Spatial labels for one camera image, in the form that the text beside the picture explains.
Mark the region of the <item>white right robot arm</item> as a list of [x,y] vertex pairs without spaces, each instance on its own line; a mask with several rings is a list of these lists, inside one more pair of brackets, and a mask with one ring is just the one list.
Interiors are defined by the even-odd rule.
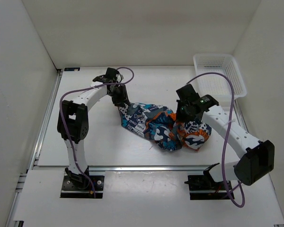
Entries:
[[216,188],[223,180],[237,180],[250,186],[274,169],[274,144],[269,140],[260,141],[229,117],[210,95],[177,101],[178,120],[203,121],[224,138],[239,158],[238,162],[221,162],[205,169],[203,183],[208,189]]

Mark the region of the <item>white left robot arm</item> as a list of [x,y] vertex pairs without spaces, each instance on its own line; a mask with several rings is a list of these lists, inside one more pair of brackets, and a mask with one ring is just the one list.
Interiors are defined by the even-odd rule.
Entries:
[[69,166],[65,169],[70,181],[80,190],[89,190],[96,195],[94,183],[86,162],[84,139],[89,131],[89,111],[101,98],[111,96],[116,106],[129,104],[126,84],[120,72],[101,75],[93,79],[87,88],[72,90],[62,95],[59,101],[57,131],[65,142]]

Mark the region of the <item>colourful patterned shorts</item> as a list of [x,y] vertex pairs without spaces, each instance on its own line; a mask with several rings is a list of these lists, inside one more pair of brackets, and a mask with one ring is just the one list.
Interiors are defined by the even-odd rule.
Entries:
[[212,128],[199,119],[176,120],[172,109],[155,104],[130,103],[118,107],[121,125],[161,149],[176,151],[183,147],[198,151],[210,138]]

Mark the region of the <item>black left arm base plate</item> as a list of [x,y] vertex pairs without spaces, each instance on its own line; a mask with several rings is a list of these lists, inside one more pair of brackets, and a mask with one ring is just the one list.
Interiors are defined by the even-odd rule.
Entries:
[[105,176],[90,175],[89,177],[95,190],[92,190],[92,186],[86,177],[83,177],[82,182],[78,182],[71,179],[68,175],[65,175],[62,182],[60,197],[73,199],[102,199]]

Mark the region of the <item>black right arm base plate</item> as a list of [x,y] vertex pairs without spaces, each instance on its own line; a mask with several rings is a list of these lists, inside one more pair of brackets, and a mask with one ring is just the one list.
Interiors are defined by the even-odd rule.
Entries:
[[204,175],[188,175],[184,183],[189,187],[190,200],[229,200],[223,182],[211,183]]

